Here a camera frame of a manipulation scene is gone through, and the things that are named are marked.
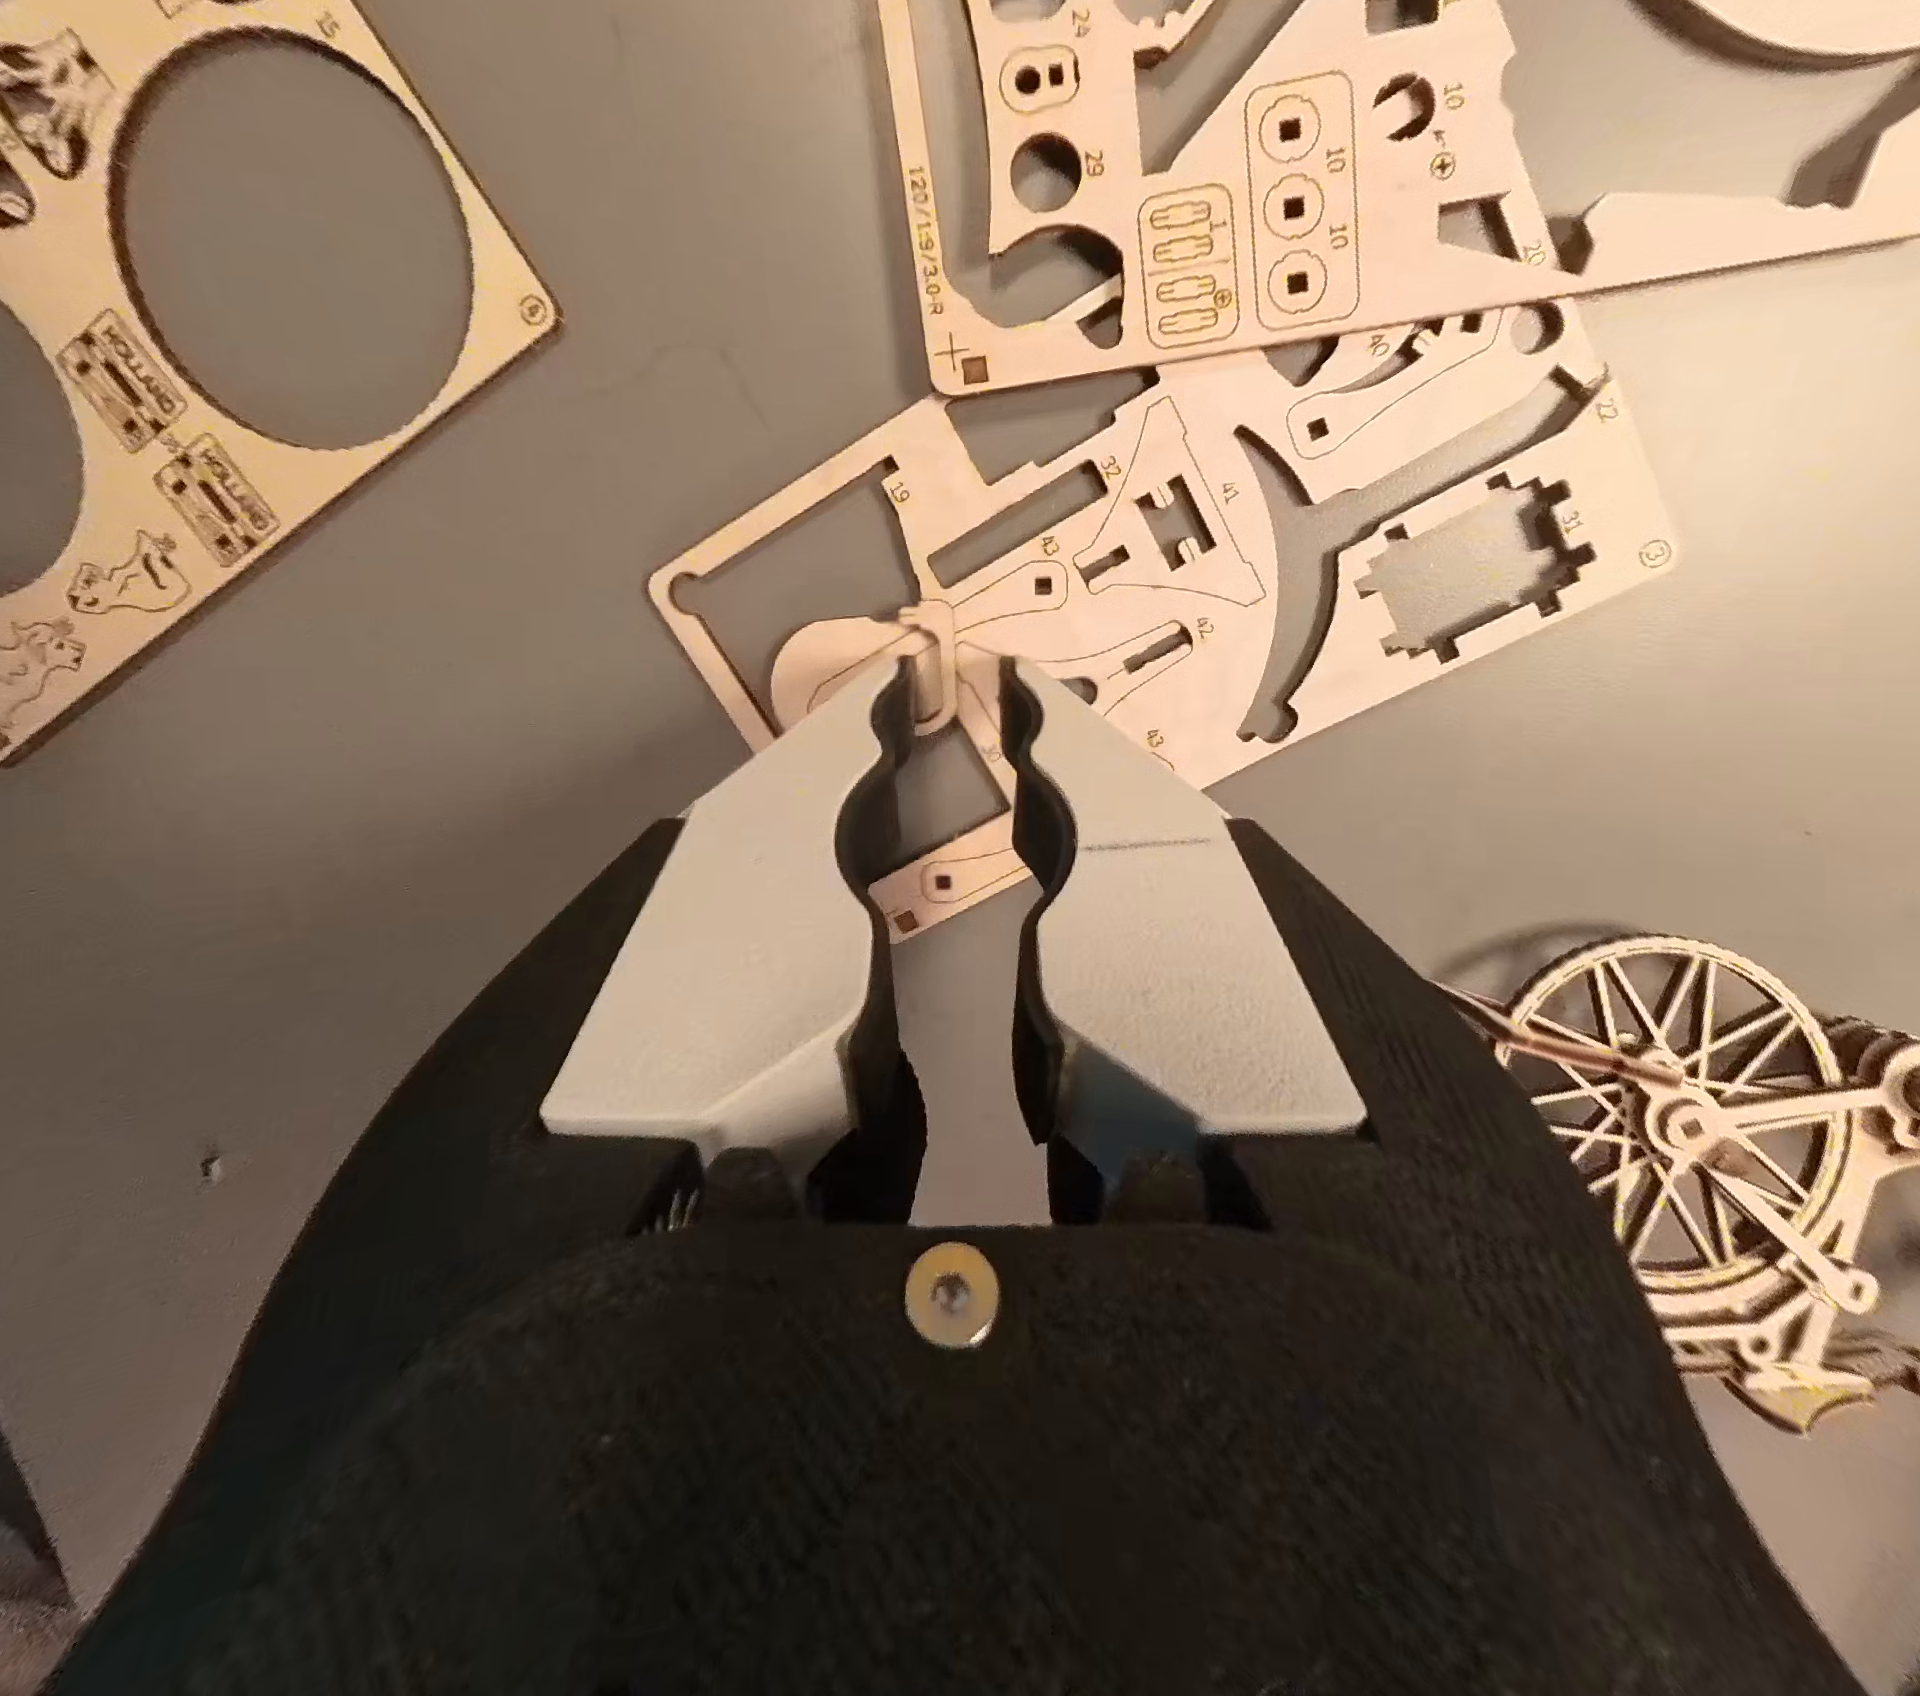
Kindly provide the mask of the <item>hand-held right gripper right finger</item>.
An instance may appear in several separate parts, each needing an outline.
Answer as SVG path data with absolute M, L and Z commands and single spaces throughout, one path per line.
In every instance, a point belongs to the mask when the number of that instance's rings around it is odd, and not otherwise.
M 1348 1137 L 1368 1110 L 1211 795 L 1030 659 L 1000 664 L 1021 925 L 1015 1082 L 1057 1224 L 1131 1168 L 1209 1181 L 1247 1137 Z

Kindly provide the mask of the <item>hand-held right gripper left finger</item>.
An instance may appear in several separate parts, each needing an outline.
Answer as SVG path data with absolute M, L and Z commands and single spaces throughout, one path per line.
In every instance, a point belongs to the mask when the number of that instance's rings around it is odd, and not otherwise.
M 911 666 L 875 659 L 684 812 L 547 1132 L 768 1154 L 809 1212 L 911 1218 L 927 1108 L 873 888 L 914 741 Z

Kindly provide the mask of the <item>small wooden link part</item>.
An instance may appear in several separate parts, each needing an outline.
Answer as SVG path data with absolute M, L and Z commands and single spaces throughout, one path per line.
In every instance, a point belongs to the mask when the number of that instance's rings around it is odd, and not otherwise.
M 930 738 L 959 716 L 959 628 L 946 600 L 905 604 L 898 612 L 911 671 L 914 732 Z

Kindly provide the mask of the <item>wooden sheet with stepped cutout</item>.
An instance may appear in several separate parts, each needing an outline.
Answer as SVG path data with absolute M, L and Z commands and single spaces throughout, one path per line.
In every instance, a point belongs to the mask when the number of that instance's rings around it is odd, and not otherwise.
M 974 464 L 950 406 L 927 396 L 737 520 L 649 582 L 663 621 L 751 747 L 767 747 L 881 656 L 905 656 L 900 608 L 794 630 L 773 699 L 722 651 L 691 586 L 764 548 L 858 483 L 875 483 L 914 596 L 959 628 L 959 730 L 995 790 L 1012 792 L 999 733 L 999 666 L 1025 657 L 1077 684 L 1092 710 L 1197 788 L 1525 642 L 1674 564 L 1677 540 L 1638 427 L 1578 316 L 1525 310 L 1345 333 L 1295 381 L 1259 353 L 1165 368 L 1088 439 L 999 477 Z M 1286 726 L 1253 712 L 1282 612 L 1282 552 L 1257 459 L 1311 500 L 1379 488 L 1435 452 L 1555 394 L 1565 417 L 1537 439 L 1393 510 L 1333 552 L 1329 624 L 1282 696 Z M 1461 626 L 1405 628 L 1388 559 L 1514 500 L 1548 564 Z

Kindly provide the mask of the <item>wooden bicycle model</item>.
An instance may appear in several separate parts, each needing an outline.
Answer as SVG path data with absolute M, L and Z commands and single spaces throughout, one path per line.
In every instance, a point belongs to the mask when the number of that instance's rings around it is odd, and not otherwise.
M 1574 945 L 1506 999 L 1440 991 L 1600 1205 L 1682 1374 L 1799 1435 L 1917 1394 L 1860 1256 L 1877 1194 L 1917 1170 L 1917 1036 L 1682 935 Z

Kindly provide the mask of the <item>wooden sheet with many holes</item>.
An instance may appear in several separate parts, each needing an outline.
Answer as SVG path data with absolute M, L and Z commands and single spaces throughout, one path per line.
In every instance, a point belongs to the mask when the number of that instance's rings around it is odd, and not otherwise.
M 1621 186 L 1551 220 L 1503 0 L 876 0 L 930 385 L 1030 388 L 1390 323 L 1917 244 L 1917 111 L 1751 191 Z M 1520 0 L 1649 107 L 1595 0 Z M 1643 0 L 1734 70 L 1917 70 L 1917 0 Z

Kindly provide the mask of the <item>wooden sheet with round holes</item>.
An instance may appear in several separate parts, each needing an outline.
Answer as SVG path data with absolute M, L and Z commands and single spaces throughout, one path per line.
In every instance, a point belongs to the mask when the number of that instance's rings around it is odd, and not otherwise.
M 162 337 L 122 226 L 142 101 L 192 51 L 272 40 L 371 81 L 456 202 L 471 299 L 444 384 L 381 437 L 319 449 L 225 409 Z M 5 310 L 60 379 L 83 461 L 75 527 L 5 593 L 13 765 L 228 584 L 562 323 L 465 160 L 355 0 L 5 0 Z

